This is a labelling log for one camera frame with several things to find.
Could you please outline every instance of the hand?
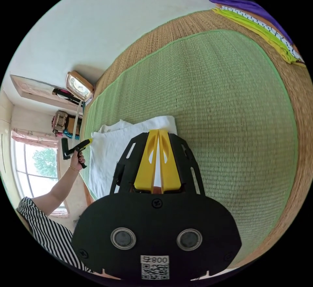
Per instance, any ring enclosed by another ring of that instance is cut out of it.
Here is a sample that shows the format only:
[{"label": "hand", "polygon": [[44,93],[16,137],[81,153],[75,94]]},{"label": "hand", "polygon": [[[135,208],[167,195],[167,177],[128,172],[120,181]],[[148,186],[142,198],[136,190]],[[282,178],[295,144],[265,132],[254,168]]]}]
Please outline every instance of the hand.
[{"label": "hand", "polygon": [[85,159],[82,152],[78,153],[77,151],[74,151],[71,159],[71,167],[80,171],[82,169],[82,165],[78,162],[78,160],[82,163],[85,163]]}]

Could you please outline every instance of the green tatami mat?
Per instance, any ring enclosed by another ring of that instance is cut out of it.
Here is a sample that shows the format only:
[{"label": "green tatami mat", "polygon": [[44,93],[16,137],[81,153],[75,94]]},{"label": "green tatami mat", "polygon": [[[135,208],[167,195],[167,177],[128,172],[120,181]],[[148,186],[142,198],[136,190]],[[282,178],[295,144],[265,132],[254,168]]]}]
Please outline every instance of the green tatami mat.
[{"label": "green tatami mat", "polygon": [[[238,32],[179,39],[124,71],[97,97],[84,137],[120,119],[138,123],[160,115],[175,117],[206,195],[233,214],[243,242],[236,264],[274,227],[295,177],[297,130],[278,72],[259,45]],[[84,155],[88,164],[89,148]],[[83,171],[87,184],[89,170]]]}]

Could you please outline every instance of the folded clothes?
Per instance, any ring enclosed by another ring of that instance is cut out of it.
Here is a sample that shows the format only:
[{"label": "folded clothes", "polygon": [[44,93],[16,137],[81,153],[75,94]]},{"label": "folded clothes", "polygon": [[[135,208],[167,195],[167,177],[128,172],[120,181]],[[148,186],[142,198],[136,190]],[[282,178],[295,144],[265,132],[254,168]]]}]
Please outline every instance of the folded clothes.
[{"label": "folded clothes", "polygon": [[[147,121],[130,124],[120,120],[118,123],[101,127],[101,132],[92,133],[90,145],[89,188],[97,199],[109,195],[116,164],[133,137],[152,129],[165,129],[177,134],[175,119],[172,116],[158,116]],[[160,158],[156,151],[155,186],[160,182]]]},{"label": "folded clothes", "polygon": [[247,0],[210,0],[210,1],[213,3],[237,8],[239,10],[248,11],[263,17],[267,21],[271,22],[291,45],[293,44],[291,38],[288,36],[286,31],[280,26],[280,24],[256,2]]},{"label": "folded clothes", "polygon": [[215,8],[213,11],[260,35],[268,44],[276,49],[287,63],[300,65],[297,61],[303,62],[302,57],[293,49],[284,37],[272,27],[255,19],[251,15],[235,8],[225,6],[222,6],[221,9]]},{"label": "folded clothes", "polygon": [[[216,7],[219,8],[219,9],[221,9],[222,7],[231,8],[230,6],[224,6],[224,5],[222,5],[222,4],[216,4]],[[259,15],[255,14],[255,13],[251,13],[251,12],[248,12],[248,11],[245,11],[245,10],[240,10],[240,11],[243,12],[243,13],[245,13],[245,14],[251,15],[251,16],[254,17],[255,19],[260,20],[261,22],[265,23],[265,24],[268,25],[269,27],[272,27],[272,28],[275,29],[275,31],[277,31],[282,37],[284,37],[283,34],[276,28],[275,25],[273,25],[270,21],[266,20],[266,19],[263,18],[262,16],[259,16]],[[294,50],[299,54],[299,51],[298,51],[297,47],[296,47],[294,44],[291,45],[291,46],[292,46],[292,47],[294,48]]]}]

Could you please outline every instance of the screw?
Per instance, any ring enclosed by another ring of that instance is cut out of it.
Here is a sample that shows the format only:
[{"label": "screw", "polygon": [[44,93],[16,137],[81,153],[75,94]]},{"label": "screw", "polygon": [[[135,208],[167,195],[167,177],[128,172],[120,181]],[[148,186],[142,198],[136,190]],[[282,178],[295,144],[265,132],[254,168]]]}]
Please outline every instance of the screw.
[{"label": "screw", "polygon": [[233,257],[233,253],[230,252],[230,253],[228,253],[228,254],[225,255],[224,260],[225,260],[225,261],[230,261],[230,260],[232,259],[232,257]]},{"label": "screw", "polygon": [[84,249],[80,249],[78,252],[82,258],[88,259],[88,253]]},{"label": "screw", "polygon": [[152,206],[155,208],[155,209],[159,209],[161,206],[163,205],[162,201],[160,199],[154,199],[152,201]]}]

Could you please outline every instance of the bracelet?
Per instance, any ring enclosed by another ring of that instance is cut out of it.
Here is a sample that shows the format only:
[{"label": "bracelet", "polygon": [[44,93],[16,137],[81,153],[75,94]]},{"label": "bracelet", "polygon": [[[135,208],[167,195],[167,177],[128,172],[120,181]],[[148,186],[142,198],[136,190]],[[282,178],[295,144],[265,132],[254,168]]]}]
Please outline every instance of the bracelet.
[{"label": "bracelet", "polygon": [[69,168],[72,169],[72,170],[74,170],[74,171],[76,171],[76,172],[79,172],[79,170],[73,168],[72,166],[69,166]]}]

